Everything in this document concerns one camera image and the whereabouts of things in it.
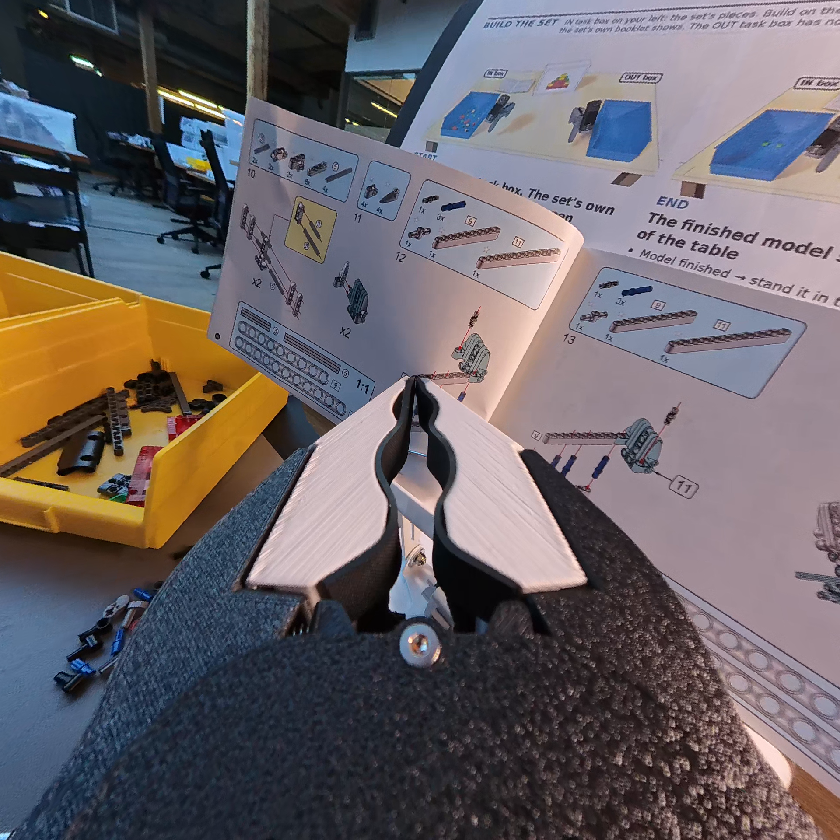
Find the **yellow storage bin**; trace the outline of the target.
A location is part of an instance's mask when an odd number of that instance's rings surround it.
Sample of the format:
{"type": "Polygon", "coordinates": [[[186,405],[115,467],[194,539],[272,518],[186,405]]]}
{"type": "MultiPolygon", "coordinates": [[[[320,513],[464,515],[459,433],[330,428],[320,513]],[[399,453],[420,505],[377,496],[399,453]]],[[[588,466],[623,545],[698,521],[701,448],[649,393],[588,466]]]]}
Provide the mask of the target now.
{"type": "Polygon", "coordinates": [[[2,522],[42,532],[158,549],[181,526],[287,402],[287,392],[207,338],[209,313],[144,298],[111,299],[42,312],[2,327],[2,463],[21,455],[19,439],[53,416],[115,389],[159,361],[185,394],[222,382],[227,400],[174,442],[162,414],[131,412],[125,456],[106,453],[95,474],[66,478],[60,491],[2,479],[2,522]],[[130,472],[140,448],[153,460],[143,508],[104,500],[97,484],[130,472]]]}
{"type": "Polygon", "coordinates": [[[141,296],[72,272],[2,255],[2,380],[38,379],[104,358],[152,356],[141,296]]]}

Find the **wooden post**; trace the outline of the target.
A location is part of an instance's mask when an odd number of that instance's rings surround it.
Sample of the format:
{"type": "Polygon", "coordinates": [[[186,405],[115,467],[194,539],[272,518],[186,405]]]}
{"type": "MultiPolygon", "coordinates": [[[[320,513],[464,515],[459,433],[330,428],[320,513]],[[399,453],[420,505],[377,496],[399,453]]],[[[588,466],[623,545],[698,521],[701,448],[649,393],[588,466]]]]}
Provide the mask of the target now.
{"type": "Polygon", "coordinates": [[[147,120],[151,133],[162,134],[163,119],[161,116],[161,97],[158,90],[153,11],[152,2],[138,1],[137,18],[147,120]]]}
{"type": "Polygon", "coordinates": [[[248,0],[246,12],[246,101],[267,100],[270,62],[270,1],[248,0]]]}

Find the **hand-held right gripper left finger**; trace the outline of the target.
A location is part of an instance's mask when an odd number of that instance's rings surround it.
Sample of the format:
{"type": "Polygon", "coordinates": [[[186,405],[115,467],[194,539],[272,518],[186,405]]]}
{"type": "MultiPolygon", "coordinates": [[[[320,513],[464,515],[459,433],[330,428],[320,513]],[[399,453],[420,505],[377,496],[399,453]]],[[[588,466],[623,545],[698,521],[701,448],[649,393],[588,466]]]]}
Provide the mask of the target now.
{"type": "Polygon", "coordinates": [[[387,632],[402,549],[391,483],[406,461],[412,377],[402,378],[306,452],[246,566],[246,587],[299,598],[292,632],[344,611],[349,630],[387,632]]]}

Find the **instruction booklet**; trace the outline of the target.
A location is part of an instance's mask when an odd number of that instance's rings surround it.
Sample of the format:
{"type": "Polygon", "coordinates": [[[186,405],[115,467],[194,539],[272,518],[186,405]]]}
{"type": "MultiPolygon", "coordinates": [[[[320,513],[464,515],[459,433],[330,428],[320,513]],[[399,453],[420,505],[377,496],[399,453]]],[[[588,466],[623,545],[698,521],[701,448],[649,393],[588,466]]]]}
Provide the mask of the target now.
{"type": "Polygon", "coordinates": [[[838,313],[264,102],[210,338],[341,423],[422,375],[613,518],[747,719],[838,788],[838,313]]]}

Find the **printed task instruction sheet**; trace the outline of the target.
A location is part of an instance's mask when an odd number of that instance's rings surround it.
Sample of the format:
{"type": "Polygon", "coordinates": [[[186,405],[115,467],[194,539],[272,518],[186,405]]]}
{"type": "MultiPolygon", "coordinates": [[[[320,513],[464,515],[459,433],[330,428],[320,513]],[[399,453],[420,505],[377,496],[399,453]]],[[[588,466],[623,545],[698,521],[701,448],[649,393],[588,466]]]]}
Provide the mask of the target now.
{"type": "Polygon", "coordinates": [[[470,2],[396,128],[594,249],[838,311],[839,2],[470,2]]]}

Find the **pile of small mixed pieces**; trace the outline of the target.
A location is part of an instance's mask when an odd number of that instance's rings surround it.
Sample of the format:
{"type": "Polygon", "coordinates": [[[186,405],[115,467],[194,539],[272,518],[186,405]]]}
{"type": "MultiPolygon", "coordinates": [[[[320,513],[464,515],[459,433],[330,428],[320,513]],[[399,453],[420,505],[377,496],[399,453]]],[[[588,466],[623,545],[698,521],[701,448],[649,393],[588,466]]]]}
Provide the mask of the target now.
{"type": "Polygon", "coordinates": [[[77,646],[66,656],[65,668],[54,675],[56,686],[72,695],[108,679],[162,586],[163,581],[156,581],[134,587],[107,605],[99,619],[78,634],[77,646]]]}

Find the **black office chair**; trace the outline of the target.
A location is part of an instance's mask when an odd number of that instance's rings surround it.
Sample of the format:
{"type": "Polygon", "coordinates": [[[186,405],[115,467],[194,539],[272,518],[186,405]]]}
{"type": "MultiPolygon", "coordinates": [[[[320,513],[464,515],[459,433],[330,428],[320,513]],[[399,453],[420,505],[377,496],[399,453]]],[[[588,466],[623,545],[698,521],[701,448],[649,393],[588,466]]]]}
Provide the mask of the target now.
{"type": "Polygon", "coordinates": [[[185,220],[186,227],[163,232],[157,238],[163,244],[166,238],[177,240],[181,235],[193,237],[193,253],[198,253],[200,242],[214,247],[223,246],[228,233],[228,223],[233,202],[234,188],[228,183],[218,159],[211,131],[202,131],[201,145],[205,150],[213,174],[213,187],[206,183],[194,184],[174,163],[162,135],[150,137],[163,171],[161,195],[166,207],[185,220]]]}

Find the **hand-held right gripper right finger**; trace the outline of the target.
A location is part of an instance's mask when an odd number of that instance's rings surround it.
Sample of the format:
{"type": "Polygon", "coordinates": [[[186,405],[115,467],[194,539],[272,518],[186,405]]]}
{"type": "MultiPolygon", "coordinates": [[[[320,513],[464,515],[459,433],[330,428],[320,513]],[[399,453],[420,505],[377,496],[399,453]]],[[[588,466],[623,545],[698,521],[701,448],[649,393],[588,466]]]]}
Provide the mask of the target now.
{"type": "Polygon", "coordinates": [[[587,585],[514,440],[434,383],[416,380],[427,468],[441,486],[433,564],[458,631],[498,605],[587,585]]]}

